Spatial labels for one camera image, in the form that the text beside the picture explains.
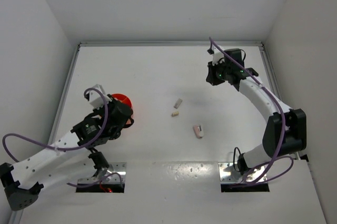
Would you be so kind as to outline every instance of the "black bracket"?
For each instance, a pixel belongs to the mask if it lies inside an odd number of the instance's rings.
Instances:
[[[102,168],[109,168],[109,163],[101,152],[95,152],[89,155],[89,158],[95,163],[94,168],[100,170]]]
[[[285,125],[288,126],[289,129],[286,130],[284,134],[278,157],[295,153],[306,148],[306,115],[304,111],[302,109],[290,110],[284,115]],[[280,140],[281,129],[281,115],[274,113],[268,119],[262,140],[263,149],[270,158],[273,157],[276,151],[277,144]],[[249,170],[243,154],[240,154],[237,160],[237,167],[241,174],[244,174]]]
[[[242,60],[241,49],[229,49],[225,52],[241,66],[244,67],[244,61]],[[221,58],[217,65],[213,65],[212,62],[208,62],[207,67],[209,73],[206,78],[206,82],[214,86],[219,85],[224,82],[229,82],[232,86],[239,91],[240,81],[249,77],[249,75],[241,70],[236,64],[234,64],[227,57]],[[252,75],[259,76],[259,74],[252,68],[246,69]]]
[[[5,188],[5,194],[9,203],[9,206],[13,211],[22,210],[31,204],[33,204],[43,188],[43,184],[38,182],[34,184],[30,189],[19,188],[20,182],[14,181],[11,171],[14,169],[9,163],[3,163],[0,165],[0,179],[2,185]]]
[[[101,136],[90,146],[86,147],[87,149],[106,144],[108,140],[117,139],[121,136],[121,130],[123,128],[128,128],[134,123],[134,120],[131,118],[133,114],[132,109],[128,105],[115,100],[110,95],[108,96],[111,98],[111,101],[107,104],[108,118],[106,126]],[[71,132],[76,133],[79,138],[80,141],[78,145],[84,145],[95,137],[103,124],[104,115],[104,106],[102,106],[98,109],[94,109],[82,122],[73,127]]]

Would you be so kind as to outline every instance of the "small block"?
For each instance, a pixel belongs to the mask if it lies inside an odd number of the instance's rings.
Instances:
[[[182,99],[178,99],[177,102],[175,102],[175,105],[173,106],[174,108],[178,109],[179,105],[183,102]]]
[[[178,115],[179,115],[179,111],[172,112],[172,114],[171,114],[172,117],[176,117],[176,116],[178,116]]]
[[[193,131],[195,133],[195,136],[198,138],[198,139],[201,139],[203,138],[204,136],[204,129],[202,128],[202,125],[199,124],[199,125],[194,125],[193,126]]]

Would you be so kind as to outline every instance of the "metal frame edge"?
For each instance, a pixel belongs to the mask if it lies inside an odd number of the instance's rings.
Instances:
[[[223,46],[258,46],[262,47],[261,42],[255,41],[219,41],[219,45]],[[209,41],[158,41],[158,42],[147,42],[147,41],[134,41],[134,42],[113,42],[113,41],[85,41],[81,42],[82,47],[97,47],[97,46],[209,46]]]
[[[281,94],[280,94],[280,89],[279,86],[277,84],[277,79],[276,79],[276,75],[273,69],[273,65],[271,64],[271,61],[266,53],[265,47],[264,45],[262,45],[261,47],[259,47],[260,49],[260,54],[262,57],[262,62],[264,65],[264,68],[267,72],[267,77],[268,77],[268,82],[270,84],[270,89],[271,91],[279,98],[281,99]]]
[[[74,73],[74,69],[75,69],[78,53],[80,52],[80,49],[81,49],[80,45],[81,44],[79,44],[76,47],[76,50],[75,50],[74,55],[73,55],[72,62],[70,64],[68,76],[67,76],[67,79],[66,79],[65,84],[64,84],[61,100],[60,100],[60,103],[59,103],[58,108],[57,108],[57,112],[56,112],[54,124],[53,124],[53,127],[52,127],[51,135],[49,136],[48,144],[52,144],[54,142],[54,140],[55,140],[55,134],[56,134],[56,131],[58,129],[58,125],[60,123],[60,116],[62,114],[64,103],[65,103],[65,99],[66,99],[67,94],[68,94],[70,82],[71,82],[71,79],[73,77],[73,73]]]

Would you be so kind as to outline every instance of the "white object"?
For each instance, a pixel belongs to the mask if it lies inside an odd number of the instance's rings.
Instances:
[[[225,49],[222,46],[219,46],[222,51],[225,51]],[[213,59],[212,59],[212,65],[218,65],[219,63],[223,62],[225,60],[223,53],[219,52],[219,50],[213,46],[212,50],[214,54],[212,54]]]
[[[93,86],[93,88],[99,90],[103,94],[106,102],[111,101],[111,99],[105,94],[105,91],[100,84],[96,84],[95,86]],[[99,108],[104,105],[101,96],[97,92],[89,91],[88,94],[89,94],[89,103],[93,108]]]
[[[75,133],[67,132],[51,146],[55,148],[73,148],[78,147],[78,141],[79,139]],[[29,189],[36,182],[39,182],[44,184],[42,190],[45,190],[52,185],[66,184],[77,178],[87,176],[88,173],[93,175],[96,170],[94,169],[93,161],[89,158],[80,161],[77,165],[65,166],[61,171],[58,170],[61,164],[85,152],[88,155],[90,154],[86,148],[66,152],[58,151],[57,149],[44,149],[28,159],[13,164],[13,179],[20,182],[19,188]]]
[[[193,131],[195,133],[195,136],[198,138],[198,139],[201,139],[204,137],[204,129],[202,128],[202,125],[201,124],[198,124],[198,125],[194,125],[193,126]]]
[[[261,163],[269,162],[271,160],[269,155],[265,152],[262,144],[244,153],[243,158],[248,168],[254,168]]]
[[[175,102],[174,108],[178,109],[182,102],[182,99],[178,99],[177,102]]]
[[[262,83],[260,77],[256,76],[256,79],[260,83]],[[245,80],[240,81],[239,91],[253,103],[253,105],[261,113],[266,122],[268,121],[269,117],[272,116],[275,112],[280,113],[273,100],[264,92],[263,89],[261,89],[261,86],[259,86],[251,77],[247,77]],[[280,104],[282,111],[284,113],[289,112],[289,109],[291,109],[291,107],[284,104],[273,93],[272,95]]]

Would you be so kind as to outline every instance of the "red object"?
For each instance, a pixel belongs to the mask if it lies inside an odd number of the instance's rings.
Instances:
[[[104,191],[104,192],[107,192],[104,187],[102,186],[102,181],[100,182],[100,188]]]
[[[131,100],[126,95],[116,93],[116,94],[112,94],[111,96],[114,99],[117,99],[117,100],[121,101],[123,104],[126,104],[126,105],[130,106],[131,109],[133,110]]]

